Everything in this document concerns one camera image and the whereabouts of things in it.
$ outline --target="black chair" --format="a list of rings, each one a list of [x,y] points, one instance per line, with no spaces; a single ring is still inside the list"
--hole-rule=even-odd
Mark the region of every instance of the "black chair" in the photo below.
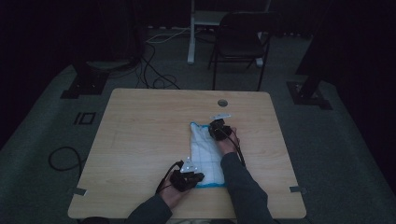
[[[260,90],[270,40],[278,31],[280,21],[280,15],[275,12],[230,12],[221,19],[207,67],[210,69],[212,62],[215,64],[212,90],[216,86],[218,63],[249,62],[248,69],[256,58],[262,58],[257,87],[257,91]]]

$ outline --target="person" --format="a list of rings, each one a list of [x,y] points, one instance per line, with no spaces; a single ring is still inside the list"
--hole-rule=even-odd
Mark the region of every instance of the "person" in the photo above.
[[[235,128],[230,138],[234,142],[239,142]],[[274,220],[267,207],[268,195],[242,165],[233,142],[227,138],[218,141],[217,145],[223,155],[220,165],[238,224],[273,223]],[[180,192],[173,188],[167,179],[163,184],[163,190],[140,204],[128,216],[126,223],[166,223],[172,216],[172,209],[190,190]]]

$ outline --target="wooden table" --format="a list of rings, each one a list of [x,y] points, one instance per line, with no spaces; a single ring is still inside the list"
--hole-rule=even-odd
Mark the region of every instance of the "wooden table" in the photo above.
[[[221,107],[218,100],[227,100]],[[252,91],[116,89],[96,134],[68,215],[125,218],[154,194],[167,169],[191,154],[190,122],[219,113],[237,128],[247,168],[269,196],[274,218],[305,216],[271,97]],[[172,218],[234,218],[225,188],[193,189]]]

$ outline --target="gray sleeve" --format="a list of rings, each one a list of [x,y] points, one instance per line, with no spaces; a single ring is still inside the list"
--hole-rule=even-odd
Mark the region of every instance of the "gray sleeve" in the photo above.
[[[224,155],[221,168],[238,224],[274,223],[267,207],[268,195],[242,166],[238,155]]]
[[[144,203],[140,204],[128,216],[125,223],[129,224],[164,224],[172,216],[172,211],[163,201],[160,195],[156,194]]]

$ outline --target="cable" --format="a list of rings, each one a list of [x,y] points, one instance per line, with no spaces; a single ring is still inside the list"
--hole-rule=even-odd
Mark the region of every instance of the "cable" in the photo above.
[[[201,37],[198,37],[198,36],[196,36],[195,39],[197,41],[201,41],[201,42],[204,42],[204,43],[207,43],[207,44],[214,44],[215,43],[214,40],[208,40],[208,39],[204,39],[204,38],[201,38]]]
[[[162,43],[165,43],[166,41],[168,41],[168,40],[170,40],[170,39],[172,39],[172,38],[174,38],[174,37],[176,37],[176,36],[178,36],[178,35],[182,35],[185,31],[187,31],[187,30],[189,30],[189,29],[190,29],[190,27],[184,28],[182,31],[180,31],[179,33],[176,33],[176,34],[160,34],[160,35],[155,35],[155,36],[151,37],[150,39],[146,40],[146,43],[149,43],[149,44],[162,44]],[[150,40],[152,40],[152,39],[154,39],[154,38],[157,38],[157,37],[163,36],[163,35],[165,35],[165,36],[170,35],[170,36],[169,36],[168,38],[166,38],[165,40],[163,40],[163,41],[158,41],[158,42],[152,42],[152,41],[150,41]]]
[[[119,72],[119,71],[128,71],[131,68],[136,68],[140,63],[140,58],[131,58],[129,59],[129,62],[126,64],[122,64],[113,68],[98,68],[95,67],[91,64],[88,64],[88,66],[93,70],[93,71],[98,71],[98,72],[107,72],[107,73],[113,73],[113,72]]]
[[[172,184],[170,184],[170,185],[168,185],[168,186],[165,186],[165,187],[161,188],[160,191],[158,191],[158,192],[161,192],[161,191],[163,191],[164,189],[169,188],[169,187],[171,187],[171,186],[172,186]]]
[[[222,129],[218,129],[218,130],[221,131],[222,133],[224,133],[224,136],[227,136],[227,138],[233,143],[233,145],[235,146],[236,152],[237,152],[238,155],[239,155],[239,159],[241,160],[242,165],[243,165],[244,167],[246,167],[245,159],[244,159],[244,156],[242,155],[241,147],[239,146],[239,140],[238,140],[238,145],[237,145],[237,144],[233,141],[233,139],[231,139],[231,137],[228,136],[228,134],[227,134],[226,132],[224,132]]]
[[[163,183],[165,182],[166,177],[168,177],[169,173],[171,173],[171,171],[173,170],[173,168],[175,166],[179,166],[179,167],[183,166],[183,161],[177,161],[177,162],[175,162],[175,164],[173,164],[171,166],[171,168],[169,168],[169,170],[166,172],[166,175],[163,177],[163,179],[161,180],[161,182],[158,185],[157,189],[155,190],[155,194],[158,194],[161,190],[163,190],[163,189],[161,189],[161,187],[163,186]]]
[[[134,86],[134,88],[136,89],[137,88],[137,86],[139,85],[139,83],[140,83],[140,78],[142,77],[142,72],[143,72],[143,65],[142,65],[142,60],[140,59],[140,73],[136,73],[136,77],[137,77],[137,82],[136,82],[136,85]]]
[[[154,55],[155,55],[155,48],[154,46],[150,45],[149,43],[146,43],[148,46],[150,46],[153,50],[151,56],[149,57],[148,60],[146,60],[144,57],[142,57],[142,60],[146,63],[144,69],[143,69],[143,76],[140,75],[139,76],[139,80],[142,81],[143,84],[146,85],[147,89],[165,89],[171,86],[176,87],[177,89],[180,90],[180,87],[176,84],[177,79],[176,77],[172,76],[172,75],[161,75],[151,64],[151,60],[153,59]],[[149,85],[149,82],[147,80],[147,70],[148,68],[151,68],[152,71],[154,71],[154,73],[158,76],[157,78],[154,79],[153,83],[151,85]],[[158,87],[158,83],[161,82],[163,85],[161,87]]]
[[[313,222],[312,222],[308,217],[304,217],[304,219],[305,219],[309,224],[313,224]]]
[[[70,167],[66,167],[66,168],[59,168],[59,167],[56,167],[56,166],[53,165],[53,163],[52,163],[52,156],[53,156],[56,152],[58,152],[58,151],[60,151],[60,150],[65,150],[65,149],[72,150],[72,151],[76,154],[77,159],[78,159],[78,164],[73,165],[73,166],[70,166]],[[72,169],[78,167],[78,179],[79,179],[79,178],[81,177],[81,175],[82,175],[82,163],[85,162],[86,160],[87,160],[87,159],[82,160],[81,157],[79,156],[78,152],[77,152],[73,147],[58,147],[57,149],[55,149],[53,152],[51,152],[51,153],[49,154],[49,159],[48,159],[48,161],[49,161],[49,166],[50,166],[52,169],[56,170],[56,171],[60,171],[60,172],[69,171],[69,170],[72,170]]]

